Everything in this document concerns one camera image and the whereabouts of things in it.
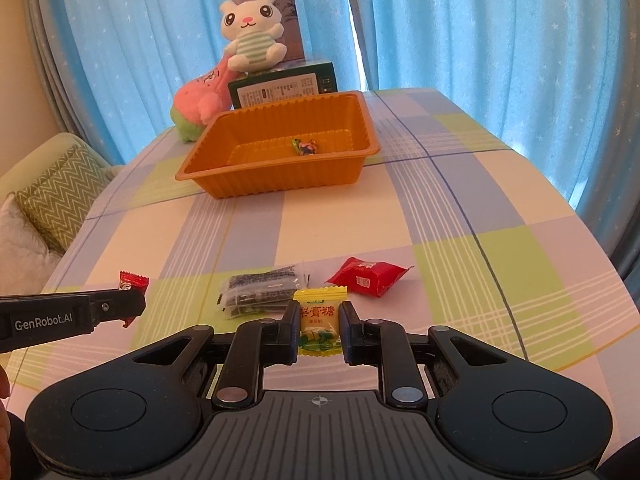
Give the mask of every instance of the orange plastic tray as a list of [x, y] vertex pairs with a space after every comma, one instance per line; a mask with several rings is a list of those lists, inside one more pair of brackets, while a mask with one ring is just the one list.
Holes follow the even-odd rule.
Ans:
[[[314, 140], [318, 152], [297, 155], [293, 139]], [[218, 115], [175, 177], [215, 198], [354, 184], [379, 150], [362, 93], [331, 93]]]

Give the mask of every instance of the plaid tablecloth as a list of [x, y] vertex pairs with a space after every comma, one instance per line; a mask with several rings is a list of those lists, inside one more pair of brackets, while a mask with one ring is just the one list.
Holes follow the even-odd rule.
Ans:
[[[194, 324], [235, 330], [214, 307], [240, 271], [300, 264], [321, 285], [351, 255], [414, 268], [388, 294], [353, 296], [360, 317], [425, 333], [447, 324], [558, 370], [614, 413], [609, 447], [640, 434], [640, 317], [607, 257], [551, 184], [522, 156], [436, 91], [366, 95], [382, 151], [354, 186], [214, 200], [174, 174], [190, 149], [159, 136], [99, 197], [47, 291], [149, 276], [144, 315], [14, 352], [8, 407]], [[372, 368], [341, 356], [272, 367], [265, 387], [371, 388]]]

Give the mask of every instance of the red candy wrapper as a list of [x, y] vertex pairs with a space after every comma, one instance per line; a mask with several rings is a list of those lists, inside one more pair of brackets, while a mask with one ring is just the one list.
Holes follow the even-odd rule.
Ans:
[[[137, 274], [131, 274], [130, 272], [124, 272], [124, 270], [120, 271], [120, 286], [118, 287], [120, 290], [129, 290], [130, 288], [137, 288], [142, 291], [142, 294], [146, 292], [146, 288], [149, 286], [149, 278], [145, 276], [139, 276]], [[122, 321], [124, 322], [123, 327], [126, 328], [135, 317], [126, 317]]]
[[380, 298], [409, 269], [386, 262], [365, 262], [352, 256], [327, 280], [327, 283], [346, 286], [349, 292]]

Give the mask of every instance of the curtain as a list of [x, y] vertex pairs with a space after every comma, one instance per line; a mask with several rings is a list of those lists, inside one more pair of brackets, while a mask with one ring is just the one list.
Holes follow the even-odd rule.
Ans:
[[351, 0], [372, 88], [437, 88], [574, 207], [612, 129], [621, 1]]
[[[108, 160], [128, 162], [171, 125], [175, 92], [217, 63], [222, 1], [41, 0], [56, 67], [78, 98], [70, 106], [86, 111], [84, 129]], [[307, 57], [332, 60], [338, 86], [359, 88], [349, 1], [296, 6]]]
[[640, 306], [640, 0], [624, 0], [624, 60], [613, 128], [578, 213]]
[[84, 139], [110, 164], [121, 164], [82, 70], [62, 0], [25, 0], [25, 12], [36, 67], [60, 130]]

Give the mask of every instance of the white plush rabbit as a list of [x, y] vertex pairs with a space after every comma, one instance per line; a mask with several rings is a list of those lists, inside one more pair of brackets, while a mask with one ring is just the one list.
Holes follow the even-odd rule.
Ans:
[[282, 36], [282, 14], [273, 5], [275, 0], [253, 0], [236, 5], [227, 0], [220, 5], [224, 14], [220, 29], [231, 43], [225, 54], [231, 56], [229, 70], [258, 72], [281, 62], [287, 47], [276, 40]]

